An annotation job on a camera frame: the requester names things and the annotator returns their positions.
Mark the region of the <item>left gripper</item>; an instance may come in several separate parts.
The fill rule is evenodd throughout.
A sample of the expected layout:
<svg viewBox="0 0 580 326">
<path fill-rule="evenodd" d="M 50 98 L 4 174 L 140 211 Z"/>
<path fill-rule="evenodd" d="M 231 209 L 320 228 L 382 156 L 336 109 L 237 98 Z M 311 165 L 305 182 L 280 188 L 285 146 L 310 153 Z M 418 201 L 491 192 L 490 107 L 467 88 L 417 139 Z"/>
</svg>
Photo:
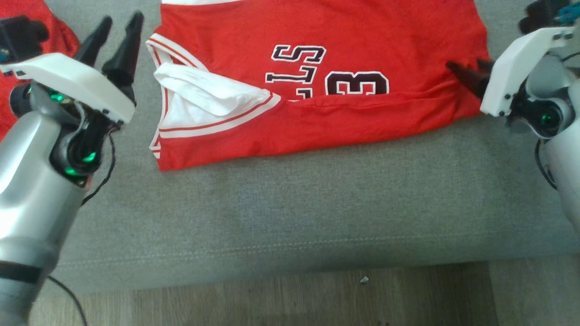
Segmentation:
<svg viewBox="0 0 580 326">
<path fill-rule="evenodd" d="M 119 48 L 103 65 L 104 75 L 92 67 L 109 37 L 113 25 L 111 16 L 101 19 L 74 58 L 62 53 L 41 54 L 22 62 L 3 63 L 1 71 L 14 72 L 19 80 L 35 80 L 92 109 L 108 110 L 110 120 L 128 124 L 136 108 L 133 83 L 143 23 L 143 13 L 133 12 Z"/>
</svg>

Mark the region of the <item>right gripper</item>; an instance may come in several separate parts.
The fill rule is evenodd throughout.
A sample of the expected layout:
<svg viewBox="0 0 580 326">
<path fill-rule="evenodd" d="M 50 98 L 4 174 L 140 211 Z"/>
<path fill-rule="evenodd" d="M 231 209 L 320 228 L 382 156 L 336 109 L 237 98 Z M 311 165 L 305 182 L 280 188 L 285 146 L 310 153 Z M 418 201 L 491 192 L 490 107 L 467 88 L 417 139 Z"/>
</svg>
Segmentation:
<svg viewBox="0 0 580 326">
<path fill-rule="evenodd" d="M 522 83 L 549 50 L 567 44 L 573 26 L 541 28 L 519 37 L 499 56 L 496 62 L 477 58 L 477 69 L 447 62 L 447 68 L 479 98 L 480 111 L 493 117 L 509 114 L 512 101 Z"/>
</svg>

